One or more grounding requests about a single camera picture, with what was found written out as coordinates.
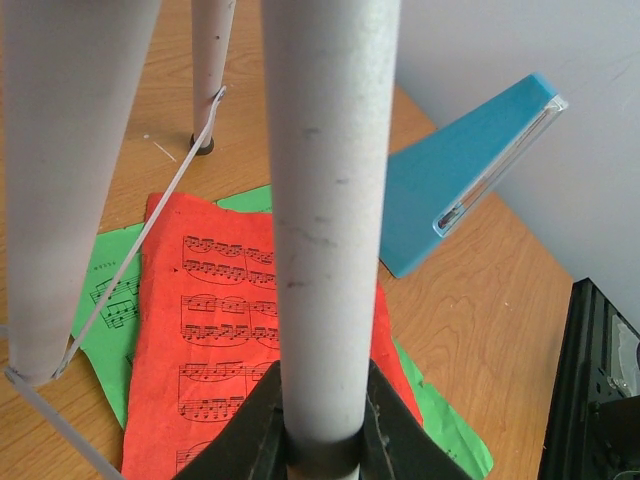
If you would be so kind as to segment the red cloth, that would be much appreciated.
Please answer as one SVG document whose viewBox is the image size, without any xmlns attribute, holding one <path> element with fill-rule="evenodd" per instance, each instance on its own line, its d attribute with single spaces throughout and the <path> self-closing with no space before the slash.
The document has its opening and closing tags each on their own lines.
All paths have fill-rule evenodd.
<svg viewBox="0 0 640 480">
<path fill-rule="evenodd" d="M 147 214 L 122 473 L 169 479 L 280 356 L 272 220 L 182 193 Z"/>
</svg>

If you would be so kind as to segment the white perforated music stand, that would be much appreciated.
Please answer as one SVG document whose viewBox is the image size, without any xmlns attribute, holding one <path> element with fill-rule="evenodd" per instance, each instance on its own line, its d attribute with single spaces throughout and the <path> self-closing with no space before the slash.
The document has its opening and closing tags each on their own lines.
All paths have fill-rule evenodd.
<svg viewBox="0 0 640 480">
<path fill-rule="evenodd" d="M 6 1 L 6 376 L 109 479 L 115 468 L 37 394 L 69 342 L 156 1 Z M 401 5 L 261 5 L 292 479 L 364 467 L 372 325 Z"/>
</svg>

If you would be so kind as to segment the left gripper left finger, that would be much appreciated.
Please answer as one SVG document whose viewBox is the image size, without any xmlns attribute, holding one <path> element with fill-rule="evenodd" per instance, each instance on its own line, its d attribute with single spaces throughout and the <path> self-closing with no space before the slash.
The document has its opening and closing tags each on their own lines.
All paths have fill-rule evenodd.
<svg viewBox="0 0 640 480">
<path fill-rule="evenodd" d="M 267 369 L 221 433 L 175 477 L 179 480 L 287 477 L 278 361 Z"/>
</svg>

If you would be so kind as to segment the green sheet music page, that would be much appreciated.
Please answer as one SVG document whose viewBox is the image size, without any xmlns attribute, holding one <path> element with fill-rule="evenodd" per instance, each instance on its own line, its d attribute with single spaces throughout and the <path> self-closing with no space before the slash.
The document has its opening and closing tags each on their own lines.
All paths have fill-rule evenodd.
<svg viewBox="0 0 640 480">
<path fill-rule="evenodd" d="M 80 333 L 95 305 L 112 282 L 110 275 L 143 229 L 141 223 L 100 234 L 91 256 L 80 304 L 72 328 Z M 139 331 L 141 255 L 136 254 L 115 286 L 85 336 L 81 350 L 87 355 L 105 396 L 122 427 L 128 418 L 130 381 Z M 377 310 L 383 319 L 375 321 L 381 338 L 374 342 L 376 364 L 409 407 L 419 411 L 418 421 L 425 432 L 474 479 L 484 479 L 494 461 L 488 447 L 424 377 L 407 352 L 392 339 L 385 303 Z"/>
</svg>

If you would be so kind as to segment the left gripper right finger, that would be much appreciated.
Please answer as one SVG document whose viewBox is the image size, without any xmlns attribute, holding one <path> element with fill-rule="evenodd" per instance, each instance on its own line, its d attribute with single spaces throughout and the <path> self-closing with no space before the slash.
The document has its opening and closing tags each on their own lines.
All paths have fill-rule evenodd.
<svg viewBox="0 0 640 480">
<path fill-rule="evenodd" d="M 369 364 L 361 479 L 468 480 L 414 418 L 375 362 Z"/>
</svg>

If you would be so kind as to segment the blue metronome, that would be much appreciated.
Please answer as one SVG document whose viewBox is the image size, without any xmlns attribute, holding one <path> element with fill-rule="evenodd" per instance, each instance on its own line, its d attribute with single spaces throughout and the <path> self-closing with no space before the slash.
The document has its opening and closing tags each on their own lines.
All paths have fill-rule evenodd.
<svg viewBox="0 0 640 480">
<path fill-rule="evenodd" d="M 416 270 L 568 104 L 530 74 L 388 161 L 379 258 Z"/>
</svg>

